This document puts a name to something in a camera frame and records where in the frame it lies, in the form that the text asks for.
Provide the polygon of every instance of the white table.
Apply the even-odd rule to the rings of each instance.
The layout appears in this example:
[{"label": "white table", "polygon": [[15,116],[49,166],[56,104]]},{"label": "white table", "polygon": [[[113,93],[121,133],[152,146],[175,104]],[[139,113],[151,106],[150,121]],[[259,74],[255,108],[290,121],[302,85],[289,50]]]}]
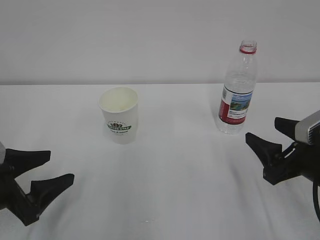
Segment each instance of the white table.
[{"label": "white table", "polygon": [[17,178],[75,174],[74,185],[29,227],[0,212],[1,240],[317,239],[312,183],[272,186],[245,133],[291,141],[274,118],[301,120],[320,106],[320,83],[257,84],[244,129],[216,129],[221,84],[134,85],[137,139],[108,138],[97,101],[111,85],[0,86],[0,140],[51,150],[51,161]]}]

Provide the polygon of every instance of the paper cup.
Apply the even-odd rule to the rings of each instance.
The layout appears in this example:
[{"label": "paper cup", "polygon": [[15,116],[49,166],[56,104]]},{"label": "paper cup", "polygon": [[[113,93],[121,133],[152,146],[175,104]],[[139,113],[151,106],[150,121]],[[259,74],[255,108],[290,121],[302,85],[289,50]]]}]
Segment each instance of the paper cup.
[{"label": "paper cup", "polygon": [[128,144],[136,139],[138,129],[138,94],[131,88],[119,86],[106,91],[99,99],[111,139]]}]

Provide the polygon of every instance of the bottle neck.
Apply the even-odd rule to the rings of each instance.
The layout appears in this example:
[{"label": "bottle neck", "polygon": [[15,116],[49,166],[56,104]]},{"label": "bottle neck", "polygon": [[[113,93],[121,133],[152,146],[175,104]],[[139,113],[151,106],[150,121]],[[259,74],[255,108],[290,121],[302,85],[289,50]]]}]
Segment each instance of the bottle neck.
[{"label": "bottle neck", "polygon": [[246,55],[246,56],[256,55],[256,52],[246,52],[246,51],[243,51],[243,50],[239,50],[239,53],[241,53],[242,55]]}]

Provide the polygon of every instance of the plastic water bottle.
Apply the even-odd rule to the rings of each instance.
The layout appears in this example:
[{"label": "plastic water bottle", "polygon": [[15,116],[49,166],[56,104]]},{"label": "plastic water bottle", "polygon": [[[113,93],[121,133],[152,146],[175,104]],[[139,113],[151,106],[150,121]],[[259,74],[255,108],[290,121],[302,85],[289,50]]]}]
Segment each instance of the plastic water bottle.
[{"label": "plastic water bottle", "polygon": [[243,40],[239,53],[225,75],[217,128],[226,134],[237,134],[244,126],[253,90],[256,86],[257,43]]}]

